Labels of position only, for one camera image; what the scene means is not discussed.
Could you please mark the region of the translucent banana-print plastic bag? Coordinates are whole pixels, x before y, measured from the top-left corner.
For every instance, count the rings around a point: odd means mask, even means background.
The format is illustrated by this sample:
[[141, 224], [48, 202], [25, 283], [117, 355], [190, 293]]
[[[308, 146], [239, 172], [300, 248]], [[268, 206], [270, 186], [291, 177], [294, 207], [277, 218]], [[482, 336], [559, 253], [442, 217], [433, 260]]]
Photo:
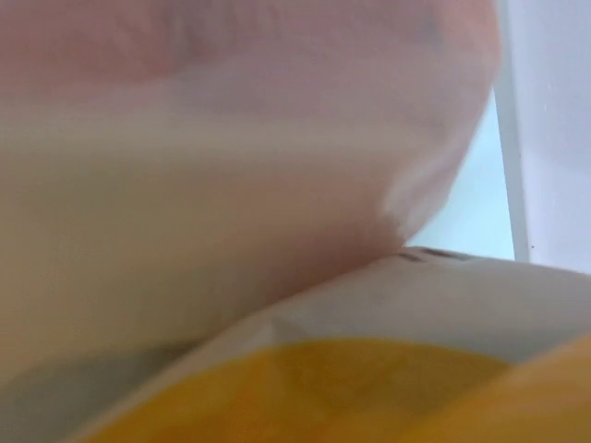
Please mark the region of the translucent banana-print plastic bag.
[[207, 348], [590, 340], [587, 275], [409, 245], [500, 64], [492, 1], [3, 2], [2, 440]]

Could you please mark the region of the yellow fake banana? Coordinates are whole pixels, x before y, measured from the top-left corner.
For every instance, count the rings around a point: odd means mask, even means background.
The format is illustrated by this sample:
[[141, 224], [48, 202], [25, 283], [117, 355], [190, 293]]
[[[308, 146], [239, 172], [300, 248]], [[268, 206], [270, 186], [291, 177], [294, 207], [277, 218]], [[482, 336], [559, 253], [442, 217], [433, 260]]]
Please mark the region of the yellow fake banana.
[[590, 340], [521, 365], [344, 338], [192, 353], [90, 442], [586, 442]]

